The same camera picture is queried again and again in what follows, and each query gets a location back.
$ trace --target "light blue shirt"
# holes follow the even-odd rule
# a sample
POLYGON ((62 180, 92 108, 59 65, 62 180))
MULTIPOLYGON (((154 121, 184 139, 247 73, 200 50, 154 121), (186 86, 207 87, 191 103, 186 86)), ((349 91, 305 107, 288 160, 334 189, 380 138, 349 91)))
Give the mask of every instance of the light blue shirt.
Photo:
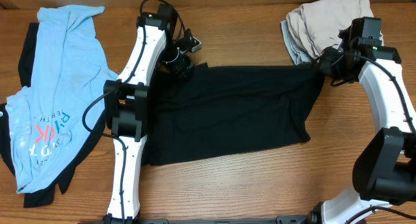
MULTIPOLYGON (((48 187, 75 158, 89 132, 85 108, 103 94, 109 70, 92 16, 104 7, 41 8, 31 87, 7 98, 12 159, 18 193, 48 187)), ((101 100, 88 113, 94 127, 101 100)))

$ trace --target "light blue fabric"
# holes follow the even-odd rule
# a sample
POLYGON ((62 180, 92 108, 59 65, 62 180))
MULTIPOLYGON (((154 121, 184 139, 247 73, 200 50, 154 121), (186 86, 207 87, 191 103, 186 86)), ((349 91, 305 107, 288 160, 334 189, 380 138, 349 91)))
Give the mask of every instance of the light blue fabric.
POLYGON ((283 34, 283 41, 285 42, 287 51, 289 52, 289 55, 291 56, 293 63, 295 65, 306 63, 306 62, 312 62, 312 58, 304 52, 297 44, 294 42, 291 33, 289 32, 289 28, 287 25, 287 21, 283 20, 280 22, 281 24, 281 32, 283 34))
MULTIPOLYGON (((48 187, 75 158, 89 132, 85 108, 115 80, 96 39, 92 16, 104 7, 41 8, 31 87, 7 98, 12 159, 18 193, 48 187)), ((91 128, 104 110, 89 111, 91 128)))

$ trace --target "black garment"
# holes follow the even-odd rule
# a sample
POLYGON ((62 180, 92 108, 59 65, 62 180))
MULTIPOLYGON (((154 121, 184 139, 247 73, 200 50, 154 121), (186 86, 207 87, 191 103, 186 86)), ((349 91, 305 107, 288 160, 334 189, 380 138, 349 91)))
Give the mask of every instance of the black garment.
MULTIPOLYGON (((21 52, 21 58, 19 61, 19 76, 22 86, 31 85, 31 75, 33 70, 34 52, 36 48, 36 35, 38 32, 39 23, 30 23, 29 30, 27 31, 23 50, 21 52)), ((6 104, 0 105, 0 111, 3 116, 0 117, 0 155, 9 170, 14 175, 14 167, 12 163, 12 155, 10 152, 10 135, 8 128, 8 114, 5 110, 6 104)), ((75 168, 88 156, 93 150, 95 145, 101 138, 101 133, 105 128, 105 113, 103 112, 99 117, 93 130, 94 133, 90 134, 86 139, 81 150, 72 162, 59 174, 59 176, 43 190, 39 190, 34 193, 25 193, 25 200, 23 207, 32 208, 38 206, 49 205, 53 202, 55 194, 55 185, 59 185, 60 192, 64 194, 68 189, 72 180, 75 168)))
POLYGON ((155 70, 144 164, 164 165, 307 142, 324 76, 310 65, 201 64, 188 82, 155 70))

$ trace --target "gray cloth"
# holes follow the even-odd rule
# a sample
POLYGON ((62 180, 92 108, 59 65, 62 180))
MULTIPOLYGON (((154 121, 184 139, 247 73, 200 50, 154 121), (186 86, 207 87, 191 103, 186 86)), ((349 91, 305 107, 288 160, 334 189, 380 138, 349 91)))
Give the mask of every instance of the gray cloth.
POLYGON ((353 19, 364 16, 374 17, 369 0, 320 0, 302 4, 288 13, 286 20, 295 44, 316 58, 329 46, 338 48, 339 31, 349 27, 353 19))
POLYGON ((289 28, 287 26, 287 20, 280 22, 281 32, 283 34, 283 41, 285 42, 287 51, 291 56, 293 63, 299 65, 304 62, 312 62, 312 58, 299 47, 293 40, 289 28))

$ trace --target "wooden table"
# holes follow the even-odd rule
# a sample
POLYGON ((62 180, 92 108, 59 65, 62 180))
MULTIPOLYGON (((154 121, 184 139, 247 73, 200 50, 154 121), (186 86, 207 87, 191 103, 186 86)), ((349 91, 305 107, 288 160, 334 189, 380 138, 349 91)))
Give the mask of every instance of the wooden table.
MULTIPOLYGON (((178 8, 185 26, 203 42, 196 64, 290 65, 280 21, 297 5, 178 8)), ((372 4, 382 18, 387 46, 403 60, 404 82, 416 104, 416 5, 372 4)), ((37 10, 0 10, 0 102, 21 89, 18 61, 29 22, 37 10)), ((94 18, 109 67, 121 72, 136 38, 137 8, 109 8, 94 18)), ((142 218, 273 218, 306 214, 351 183, 352 166, 374 136, 369 102, 362 87, 331 88, 326 80, 307 121, 312 140, 207 160, 146 166, 140 174, 142 218)), ((77 167, 69 190, 52 205, 24 209, 16 181, 0 163, 0 223, 77 223, 101 219, 112 191, 114 147, 102 138, 77 167)), ((416 214, 416 205, 398 210, 416 214)), ((379 212, 369 223, 411 223, 379 212)))

